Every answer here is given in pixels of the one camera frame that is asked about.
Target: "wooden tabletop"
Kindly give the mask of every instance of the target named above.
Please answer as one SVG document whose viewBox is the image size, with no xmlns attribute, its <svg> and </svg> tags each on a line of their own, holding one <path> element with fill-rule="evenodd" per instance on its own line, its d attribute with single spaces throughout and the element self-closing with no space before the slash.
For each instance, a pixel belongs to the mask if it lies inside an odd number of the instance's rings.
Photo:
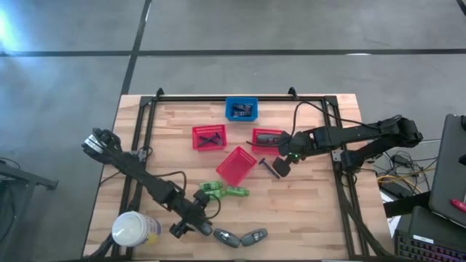
<svg viewBox="0 0 466 262">
<path fill-rule="evenodd" d="M 342 118 L 361 120 L 355 95 L 337 95 L 337 98 Z M 140 95 L 122 96 L 116 115 L 114 132 L 121 138 L 126 151 L 130 150 L 133 139 L 139 100 Z M 245 141 L 251 139 L 253 128 L 290 132 L 295 106 L 295 102 L 260 102 L 259 117 L 254 122 L 229 122 L 224 117 L 223 102 L 158 102 L 151 136 L 154 153 L 148 159 L 147 170 L 151 174 L 183 170 L 188 177 L 186 196 L 192 199 L 199 183 L 220 178 L 216 167 L 233 149 L 241 146 L 252 153 Z M 324 125 L 322 113 L 311 106 L 302 105 L 297 119 L 297 130 Z M 191 128 L 205 124 L 226 124 L 228 146 L 223 151 L 192 150 Z M 344 122 L 345 127 L 352 125 Z M 349 147 L 359 148 L 362 145 L 355 143 Z M 270 164 L 275 158 L 252 155 L 257 160 L 265 157 Z M 176 239 L 168 229 L 180 218 L 162 209 L 144 189 L 140 212 L 159 220 L 163 230 L 159 243 L 135 248 L 133 259 L 347 258 L 330 156 L 310 157 L 291 167 L 289 176 L 278 180 L 263 166 L 256 165 L 240 184 L 250 190 L 249 197 L 226 196 L 222 199 L 221 212 L 212 220 L 213 228 L 225 229 L 239 237 L 258 228 L 266 228 L 269 232 L 263 242 L 237 249 L 218 242 L 213 236 L 205 237 L 196 232 Z M 113 167 L 105 167 L 102 179 L 115 172 Z M 179 185 L 183 183 L 182 176 L 174 175 L 169 179 Z M 84 254 L 93 252 L 110 232 L 118 216 L 123 183 L 124 176 L 117 175 L 100 187 Z M 374 174 L 360 172 L 356 187 L 364 222 L 382 245 L 392 252 L 392 240 Z M 215 202 L 209 204 L 207 214 L 213 214 L 217 207 Z M 354 225 L 352 232 L 359 248 Z"/>
</svg>

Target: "yellow cable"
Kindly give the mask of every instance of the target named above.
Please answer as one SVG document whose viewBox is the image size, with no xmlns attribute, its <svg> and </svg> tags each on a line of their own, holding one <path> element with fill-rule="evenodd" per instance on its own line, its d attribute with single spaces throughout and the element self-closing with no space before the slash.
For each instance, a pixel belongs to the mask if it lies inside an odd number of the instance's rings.
<svg viewBox="0 0 466 262">
<path fill-rule="evenodd" d="M 427 171 L 432 171 L 432 170 L 435 170 L 435 168 L 430 168 L 430 169 L 426 169 L 426 170 L 419 171 L 419 172 L 413 172 L 413 173 L 405 174 L 405 175 L 402 175 L 400 177 L 395 177 L 395 179 L 390 179 L 389 181 L 380 181 L 380 183 L 391 183 L 391 182 L 398 181 L 398 180 L 405 180 L 405 178 L 410 177 L 412 175 L 417 175 L 417 174 L 420 174 L 422 172 L 427 172 Z M 377 178 L 377 180 L 381 180 L 382 178 L 389 178 L 389 177 L 392 177 L 392 175 L 382 175 L 382 176 L 379 176 Z"/>
<path fill-rule="evenodd" d="M 390 179 L 388 181 L 382 181 L 383 178 L 395 178 L 395 179 Z M 419 188 L 417 188 L 417 186 L 415 186 L 411 181 L 406 180 L 406 178 L 404 178 L 404 177 L 399 178 L 399 177 L 395 177 L 394 175 L 383 175 L 383 176 L 377 178 L 377 182 L 379 182 L 379 183 L 393 183 L 393 182 L 396 182 L 397 180 L 403 180 L 403 181 L 407 182 L 408 184 L 412 185 L 414 187 L 414 189 L 416 189 L 419 193 L 422 193 L 422 191 Z"/>
</svg>

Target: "red object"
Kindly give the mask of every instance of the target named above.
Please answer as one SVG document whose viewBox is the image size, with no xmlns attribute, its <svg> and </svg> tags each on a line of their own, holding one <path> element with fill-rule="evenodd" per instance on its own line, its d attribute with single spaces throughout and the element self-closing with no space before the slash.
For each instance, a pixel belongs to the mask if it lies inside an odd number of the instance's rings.
<svg viewBox="0 0 466 262">
<path fill-rule="evenodd" d="M 216 132 L 220 135 L 220 138 L 222 140 L 221 145 L 217 145 L 212 142 L 207 142 L 204 145 L 199 146 L 199 144 L 205 140 L 205 139 L 202 139 L 201 137 L 208 139 L 216 135 Z M 221 150 L 221 149 L 224 149 L 225 146 L 226 146 L 226 128 L 224 124 L 216 124 L 216 125 L 192 128 L 192 148 L 194 150 L 198 150 L 198 151 Z"/>
<path fill-rule="evenodd" d="M 253 129 L 253 143 L 257 143 L 258 135 L 265 135 L 265 134 L 281 135 L 282 132 L 283 132 L 282 130 L 265 130 L 265 129 L 260 129 L 260 128 L 254 128 Z M 278 147 L 252 146 L 251 150 L 254 153 L 259 153 L 259 154 L 271 154 L 274 156 L 280 155 L 280 153 L 278 153 Z"/>
<path fill-rule="evenodd" d="M 461 210 L 462 212 L 466 213 L 466 204 L 457 200 L 457 199 L 452 199 L 450 200 L 450 203 L 456 207 L 457 209 Z"/>
<path fill-rule="evenodd" d="M 217 167 L 216 171 L 230 186 L 238 186 L 256 163 L 256 159 L 238 146 Z"/>
</svg>

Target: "green toy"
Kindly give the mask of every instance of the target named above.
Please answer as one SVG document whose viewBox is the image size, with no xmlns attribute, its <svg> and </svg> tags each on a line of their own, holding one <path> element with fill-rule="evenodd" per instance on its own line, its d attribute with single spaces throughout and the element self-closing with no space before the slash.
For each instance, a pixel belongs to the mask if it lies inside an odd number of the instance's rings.
<svg viewBox="0 0 466 262">
<path fill-rule="evenodd" d="M 221 189 L 206 191 L 205 193 L 209 195 L 210 200 L 215 200 L 216 198 L 214 196 L 218 197 L 218 199 L 221 199 L 225 196 L 225 191 Z"/>
<path fill-rule="evenodd" d="M 221 181 L 211 181 L 211 182 L 199 184 L 199 187 L 203 191 L 211 191 L 211 190 L 220 189 L 220 188 L 222 188 L 222 186 L 224 186 L 224 185 L 223 185 L 223 183 Z"/>
<path fill-rule="evenodd" d="M 239 187 L 239 186 L 227 186 L 226 194 L 232 195 L 232 196 L 247 197 L 249 196 L 249 190 L 247 190 L 246 188 Z"/>
</svg>

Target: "gray remote control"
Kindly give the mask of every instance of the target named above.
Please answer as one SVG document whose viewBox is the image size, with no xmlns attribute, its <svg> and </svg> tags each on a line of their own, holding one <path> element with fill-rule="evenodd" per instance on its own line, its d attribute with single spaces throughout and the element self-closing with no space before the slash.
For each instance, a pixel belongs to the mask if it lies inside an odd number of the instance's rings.
<svg viewBox="0 0 466 262">
<path fill-rule="evenodd" d="M 220 242 L 230 247 L 238 248 L 240 246 L 240 238 L 223 229 L 213 231 L 213 236 Z"/>
<path fill-rule="evenodd" d="M 250 245 L 253 245 L 261 240 L 263 240 L 265 237 L 267 237 L 267 229 L 257 229 L 252 232 L 247 233 L 245 236 L 242 237 L 241 239 L 241 244 L 245 247 L 248 247 Z"/>
</svg>

